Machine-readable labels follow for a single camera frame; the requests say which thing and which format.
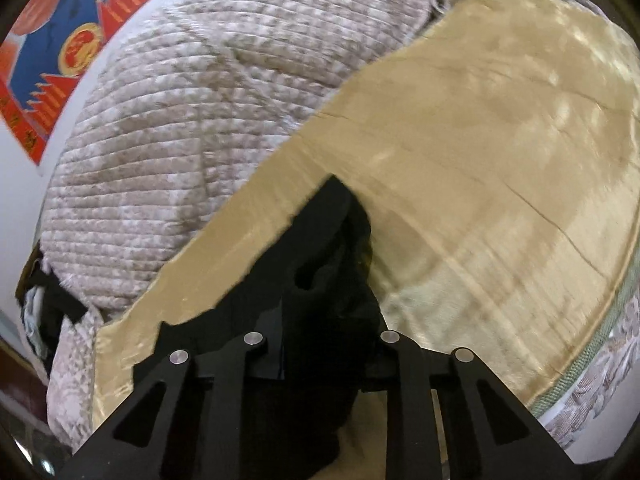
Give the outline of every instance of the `green trim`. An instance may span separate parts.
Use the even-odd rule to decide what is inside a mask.
[[[573,386],[578,377],[587,366],[593,361],[593,358],[600,351],[605,341],[609,338],[611,330],[618,322],[625,305],[633,296],[636,286],[638,286],[638,278],[640,277],[640,237],[636,240],[634,253],[629,262],[626,276],[622,280],[620,288],[616,291],[616,295],[609,307],[609,311],[602,320],[602,323],[596,330],[595,334],[589,341],[588,345],[580,352],[580,355],[562,374],[562,377],[549,388],[544,394],[539,396],[529,408],[531,413],[538,417],[551,408],[561,397],[567,393],[569,388]]]

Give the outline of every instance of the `round metal pin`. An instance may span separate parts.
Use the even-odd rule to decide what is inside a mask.
[[[380,339],[385,343],[397,343],[400,341],[400,334],[394,330],[385,330],[380,334]]]
[[[175,350],[171,352],[169,356],[169,361],[171,361],[174,365],[181,365],[189,358],[189,353],[186,350]]]
[[[257,345],[260,341],[262,341],[260,332],[249,332],[244,336],[244,342],[248,345]]]
[[[470,363],[474,360],[474,353],[469,348],[458,348],[454,355],[461,363]]]

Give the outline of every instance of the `white fabric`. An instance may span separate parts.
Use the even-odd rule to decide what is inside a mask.
[[[429,1],[183,0],[147,22],[53,174],[40,245],[56,274],[107,318],[127,309],[328,94],[411,40]],[[49,421],[75,449],[100,322],[65,322],[50,377]]]

